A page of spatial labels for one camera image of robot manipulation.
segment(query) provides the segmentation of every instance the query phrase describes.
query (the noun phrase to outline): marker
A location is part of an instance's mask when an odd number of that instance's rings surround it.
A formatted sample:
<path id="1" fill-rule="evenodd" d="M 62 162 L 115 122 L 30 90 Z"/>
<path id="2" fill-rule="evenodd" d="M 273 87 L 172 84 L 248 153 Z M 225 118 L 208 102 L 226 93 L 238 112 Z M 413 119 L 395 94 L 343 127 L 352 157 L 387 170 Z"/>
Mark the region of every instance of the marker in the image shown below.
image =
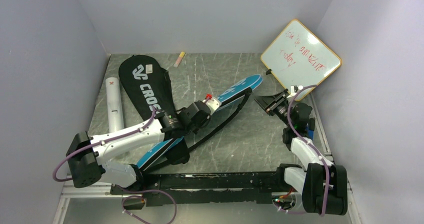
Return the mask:
<path id="1" fill-rule="evenodd" d="M 183 57 L 184 57 L 184 55 L 185 55 L 186 53 L 184 52 L 184 51 L 182 51 L 180 54 L 179 54 L 179 56 L 178 56 L 178 58 L 176 59 L 176 61 L 175 61 L 175 64 L 173 65 L 173 67 L 174 68 L 177 68 L 179 65 L 180 65 L 180 62 L 181 62 L 181 60 L 183 59 Z"/>

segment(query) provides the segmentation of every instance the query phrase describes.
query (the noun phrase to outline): white cylinder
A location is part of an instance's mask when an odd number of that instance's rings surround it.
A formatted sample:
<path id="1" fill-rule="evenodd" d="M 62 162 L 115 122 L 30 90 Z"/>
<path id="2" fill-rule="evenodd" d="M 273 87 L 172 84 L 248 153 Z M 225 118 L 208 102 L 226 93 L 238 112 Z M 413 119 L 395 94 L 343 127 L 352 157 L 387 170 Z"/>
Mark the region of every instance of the white cylinder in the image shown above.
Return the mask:
<path id="1" fill-rule="evenodd" d="M 109 77 L 106 79 L 105 84 L 109 132 L 113 133 L 124 129 L 120 83 L 118 78 Z"/>

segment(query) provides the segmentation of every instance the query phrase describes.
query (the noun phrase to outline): gray floor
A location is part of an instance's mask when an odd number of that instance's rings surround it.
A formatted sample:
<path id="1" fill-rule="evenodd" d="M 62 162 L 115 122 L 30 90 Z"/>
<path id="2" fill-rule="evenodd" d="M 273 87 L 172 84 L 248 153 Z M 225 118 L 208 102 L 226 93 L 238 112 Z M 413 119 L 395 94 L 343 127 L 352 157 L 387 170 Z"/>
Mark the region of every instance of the gray floor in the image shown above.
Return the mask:
<path id="1" fill-rule="evenodd" d="M 206 94 L 218 96 L 237 81 L 253 74 L 261 74 L 263 83 L 254 91 L 257 95 L 273 95 L 283 87 L 272 75 L 265 75 L 266 67 L 259 53 L 193 53 L 186 54 L 179 67 L 173 67 L 179 53 L 147 54 L 169 70 L 172 94 L 176 108 L 186 107 L 193 101 L 203 100 Z M 132 54 L 113 54 L 110 58 L 105 79 L 118 78 L 118 68 Z M 121 87 L 122 108 L 125 127 L 142 122 L 125 90 Z M 233 111 L 225 108 L 212 117 L 209 125 L 198 135 L 186 137 L 188 146 L 200 140 L 225 120 Z M 295 156 L 282 143 L 285 124 L 276 116 L 268 116 L 250 98 L 238 116 L 223 131 L 209 139 L 203 146 L 190 154 L 186 164 L 168 166 L 158 173 L 213 173 L 274 171 L 281 163 L 297 163 Z M 103 83 L 96 102 L 89 134 L 108 132 L 108 115 L 105 84 Z M 321 150 L 319 135 L 314 144 Z M 143 146 L 115 158 L 115 161 L 131 164 L 152 146 Z"/>
<path id="2" fill-rule="evenodd" d="M 174 214 L 172 205 L 145 207 L 134 214 L 152 224 L 165 224 Z M 121 199 L 75 199 L 69 203 L 63 224 L 141 224 L 122 214 Z M 303 215 L 277 212 L 272 204 L 254 202 L 178 204 L 172 224 L 351 224 L 349 214 Z"/>

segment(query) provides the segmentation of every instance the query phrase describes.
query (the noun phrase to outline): red mark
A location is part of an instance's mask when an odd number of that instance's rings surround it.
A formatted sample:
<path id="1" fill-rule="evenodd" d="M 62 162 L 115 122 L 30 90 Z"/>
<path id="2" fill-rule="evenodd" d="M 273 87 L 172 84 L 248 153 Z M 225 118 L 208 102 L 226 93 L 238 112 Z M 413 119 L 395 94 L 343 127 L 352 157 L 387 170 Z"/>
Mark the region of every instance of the red mark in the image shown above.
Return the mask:
<path id="1" fill-rule="evenodd" d="M 291 31 L 287 31 L 285 33 L 285 36 L 288 37 L 288 38 L 290 38 L 290 39 L 293 39 L 293 37 L 295 36 L 295 34 L 293 32 L 291 32 Z"/>
<path id="2" fill-rule="evenodd" d="M 299 50 L 299 52 L 302 53 L 302 55 L 307 56 L 309 54 L 309 50 L 306 49 L 304 46 L 302 46 Z"/>
<path id="3" fill-rule="evenodd" d="M 299 52 L 301 52 L 302 55 L 305 56 L 305 57 L 307 57 L 309 55 L 308 58 L 307 58 L 307 60 L 308 60 L 308 62 L 310 64 L 312 64 L 312 67 L 315 68 L 315 71 L 319 71 L 319 70 L 321 70 L 321 68 L 325 68 L 326 67 L 325 65 L 323 65 L 321 63 L 317 63 L 317 61 L 318 61 L 319 58 L 317 58 L 316 56 L 314 56 L 313 53 L 309 54 L 310 53 L 310 50 L 306 49 L 306 47 L 302 46 L 300 48 Z"/>
<path id="4" fill-rule="evenodd" d="M 301 40 L 299 39 L 299 37 L 296 39 L 296 41 L 294 42 L 294 46 L 297 47 L 298 44 L 301 43 Z"/>

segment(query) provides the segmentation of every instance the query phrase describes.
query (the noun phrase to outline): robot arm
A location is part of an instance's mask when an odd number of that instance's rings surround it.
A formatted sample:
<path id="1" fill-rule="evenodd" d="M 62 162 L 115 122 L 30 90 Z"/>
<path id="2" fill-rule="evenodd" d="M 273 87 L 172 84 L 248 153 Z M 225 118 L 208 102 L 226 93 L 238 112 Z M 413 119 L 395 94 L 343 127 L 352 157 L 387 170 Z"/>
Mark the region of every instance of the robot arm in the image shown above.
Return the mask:
<path id="1" fill-rule="evenodd" d="M 306 171 L 300 167 L 287 167 L 284 181 L 301 194 L 305 211 L 344 215 L 348 210 L 346 169 L 328 160 L 314 146 L 315 120 L 310 118 L 312 107 L 301 102 L 293 108 L 289 105 L 302 89 L 302 86 L 292 86 L 291 94 L 286 89 L 277 95 L 255 96 L 254 99 L 268 115 L 277 115 L 288 126 L 283 130 L 282 140 Z"/>
<path id="2" fill-rule="evenodd" d="M 221 102 L 211 97 L 196 101 L 175 115 L 158 112 L 143 123 L 116 132 L 92 137 L 86 131 L 78 133 L 66 154 L 70 156 L 67 162 L 74 186 L 83 188 L 100 181 L 126 188 L 137 181 L 143 182 L 143 176 L 136 165 L 124 165 L 110 159 L 144 145 L 169 140 L 162 147 L 163 151 L 158 151 L 154 157 L 156 160 L 176 139 L 189 132 L 196 133 L 207 124 L 220 106 Z"/>

